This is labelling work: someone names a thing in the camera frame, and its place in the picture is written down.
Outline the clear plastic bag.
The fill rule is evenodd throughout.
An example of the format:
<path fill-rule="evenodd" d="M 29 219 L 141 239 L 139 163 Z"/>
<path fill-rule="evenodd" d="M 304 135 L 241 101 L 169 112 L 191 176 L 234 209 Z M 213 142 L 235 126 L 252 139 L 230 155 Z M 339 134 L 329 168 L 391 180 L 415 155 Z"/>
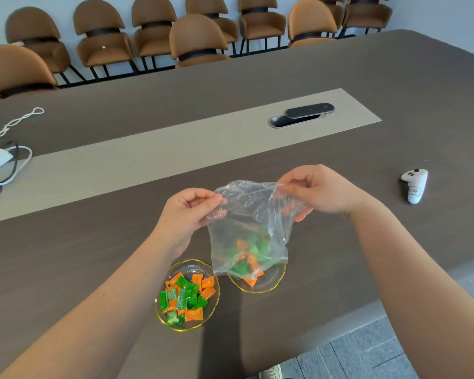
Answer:
<path fill-rule="evenodd" d="M 295 215 L 306 206 L 303 201 L 283 192 L 276 182 L 236 180 L 217 188 L 215 193 L 227 199 L 227 203 L 218 206 L 226 215 L 208 224 L 215 275 L 229 275 L 227 250 L 234 241 L 249 235 L 271 240 L 276 264 L 289 261 L 287 244 Z"/>

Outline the person's left forearm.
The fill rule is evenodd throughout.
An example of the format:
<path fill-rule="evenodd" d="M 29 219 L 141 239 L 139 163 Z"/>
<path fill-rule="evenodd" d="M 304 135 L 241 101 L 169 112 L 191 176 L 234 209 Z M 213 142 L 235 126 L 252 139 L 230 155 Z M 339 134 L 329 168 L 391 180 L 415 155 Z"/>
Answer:
<path fill-rule="evenodd" d="M 154 305 L 172 246 L 158 229 L 0 379 L 116 379 Z"/>

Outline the brown upholstered chair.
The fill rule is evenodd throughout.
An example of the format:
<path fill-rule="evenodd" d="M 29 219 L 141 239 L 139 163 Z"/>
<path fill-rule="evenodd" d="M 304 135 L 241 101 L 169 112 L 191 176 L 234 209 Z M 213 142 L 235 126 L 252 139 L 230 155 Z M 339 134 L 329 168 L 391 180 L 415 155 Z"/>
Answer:
<path fill-rule="evenodd" d="M 300 0 L 294 4 L 288 16 L 289 48 L 311 43 L 336 41 L 322 37 L 322 33 L 338 31 L 331 10 L 319 0 Z"/>
<path fill-rule="evenodd" d="M 169 43 L 176 69 L 230 59 L 221 28 L 202 14 L 187 14 L 173 23 Z"/>
<path fill-rule="evenodd" d="M 58 89 L 44 60 L 34 51 L 15 45 L 0 45 L 0 97 Z"/>

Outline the white handheld controller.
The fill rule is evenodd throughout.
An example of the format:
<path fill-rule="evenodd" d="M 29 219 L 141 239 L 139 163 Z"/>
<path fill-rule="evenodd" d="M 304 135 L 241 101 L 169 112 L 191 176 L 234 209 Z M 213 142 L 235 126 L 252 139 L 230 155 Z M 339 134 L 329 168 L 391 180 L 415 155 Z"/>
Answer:
<path fill-rule="evenodd" d="M 410 204 L 414 205 L 420 202 L 428 174 L 425 169 L 413 169 L 401 175 L 400 180 L 407 183 L 407 201 Z"/>

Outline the row of brown chairs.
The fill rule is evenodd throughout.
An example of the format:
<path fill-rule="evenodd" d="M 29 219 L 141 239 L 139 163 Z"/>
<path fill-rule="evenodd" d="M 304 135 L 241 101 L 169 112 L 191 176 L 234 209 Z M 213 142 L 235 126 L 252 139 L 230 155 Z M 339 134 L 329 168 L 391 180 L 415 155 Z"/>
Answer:
<path fill-rule="evenodd" d="M 370 29 L 380 32 L 387 27 L 393 13 L 392 8 L 383 3 L 389 0 L 319 1 L 331 10 L 338 28 L 336 33 L 322 33 L 322 37 L 341 39 L 348 28 L 365 29 L 365 34 Z M 236 23 L 221 17 L 228 14 L 224 0 L 185 0 L 186 15 L 202 14 L 215 21 L 235 57 L 243 55 L 244 51 L 249 54 L 251 41 L 264 40 L 267 50 L 268 39 L 277 38 L 278 48 L 281 47 L 282 36 L 288 33 L 288 17 L 272 11 L 277 7 L 277 0 L 238 0 L 240 16 Z M 129 38 L 119 12 L 108 2 L 85 0 L 76 7 L 73 25 L 76 34 L 82 36 L 76 52 L 82 65 L 91 70 L 96 80 L 96 67 L 102 67 L 109 77 L 107 65 L 129 63 L 133 73 L 138 74 L 135 56 L 142 60 L 145 72 L 149 71 L 148 57 L 153 69 L 157 69 L 156 57 L 171 56 L 169 33 L 179 18 L 170 0 L 135 0 L 131 19 L 135 32 Z"/>

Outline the person's right forearm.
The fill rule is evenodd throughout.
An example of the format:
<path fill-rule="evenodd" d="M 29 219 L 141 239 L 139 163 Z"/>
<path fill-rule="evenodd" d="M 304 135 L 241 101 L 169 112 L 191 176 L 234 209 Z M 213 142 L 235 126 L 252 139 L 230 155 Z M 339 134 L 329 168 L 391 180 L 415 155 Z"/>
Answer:
<path fill-rule="evenodd" d="M 379 298 L 421 379 L 474 379 L 474 299 L 364 191 L 346 212 Z"/>

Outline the person's left hand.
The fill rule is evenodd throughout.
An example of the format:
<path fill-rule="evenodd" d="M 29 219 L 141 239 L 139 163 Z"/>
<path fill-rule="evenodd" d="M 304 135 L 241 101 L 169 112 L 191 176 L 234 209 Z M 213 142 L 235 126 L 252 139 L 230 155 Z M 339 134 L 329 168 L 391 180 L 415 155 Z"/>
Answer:
<path fill-rule="evenodd" d="M 226 211 L 218 207 L 212 212 L 194 210 L 195 198 L 211 195 L 220 194 L 203 188 L 188 188 L 170 197 L 151 234 L 154 245 L 165 250 L 172 258 L 179 257 L 188 247 L 195 231 L 214 218 L 226 215 Z"/>

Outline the silver table socket box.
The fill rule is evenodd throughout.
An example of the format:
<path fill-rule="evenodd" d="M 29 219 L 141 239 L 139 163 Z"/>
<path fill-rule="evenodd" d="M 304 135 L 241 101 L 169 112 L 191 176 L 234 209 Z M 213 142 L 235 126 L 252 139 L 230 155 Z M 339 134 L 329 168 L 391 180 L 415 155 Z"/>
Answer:
<path fill-rule="evenodd" d="M 277 116 L 268 120 L 268 125 L 274 129 L 282 129 L 295 125 L 302 124 L 304 122 L 314 121 L 317 119 L 323 119 L 327 114 L 316 114 L 312 116 L 306 116 L 302 118 L 290 118 L 286 115 Z"/>

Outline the black socket box lid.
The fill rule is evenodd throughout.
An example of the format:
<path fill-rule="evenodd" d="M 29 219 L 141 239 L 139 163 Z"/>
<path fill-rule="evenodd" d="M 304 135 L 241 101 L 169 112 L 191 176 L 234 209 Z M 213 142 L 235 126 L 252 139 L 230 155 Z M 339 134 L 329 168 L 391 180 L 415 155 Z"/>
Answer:
<path fill-rule="evenodd" d="M 291 119 L 303 119 L 311 116 L 321 116 L 334 112 L 335 107 L 331 103 L 321 102 L 308 106 L 287 109 L 284 113 Z"/>

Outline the bagged orange and green candies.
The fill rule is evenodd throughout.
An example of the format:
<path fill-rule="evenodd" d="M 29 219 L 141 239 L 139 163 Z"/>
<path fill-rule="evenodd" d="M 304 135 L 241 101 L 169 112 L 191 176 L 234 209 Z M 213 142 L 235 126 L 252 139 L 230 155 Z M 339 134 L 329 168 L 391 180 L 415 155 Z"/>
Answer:
<path fill-rule="evenodd" d="M 242 280 L 254 280 L 277 262 L 271 240 L 262 235 L 237 239 L 227 250 L 227 273 Z"/>

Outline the person's right hand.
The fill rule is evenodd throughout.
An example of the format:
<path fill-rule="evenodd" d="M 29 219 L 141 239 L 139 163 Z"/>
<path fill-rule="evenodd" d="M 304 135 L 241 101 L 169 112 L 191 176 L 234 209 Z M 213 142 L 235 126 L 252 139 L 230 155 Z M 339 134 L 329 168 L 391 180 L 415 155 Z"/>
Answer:
<path fill-rule="evenodd" d="M 324 165 L 299 166 L 278 180 L 283 192 L 327 214 L 351 215 L 372 197 Z"/>

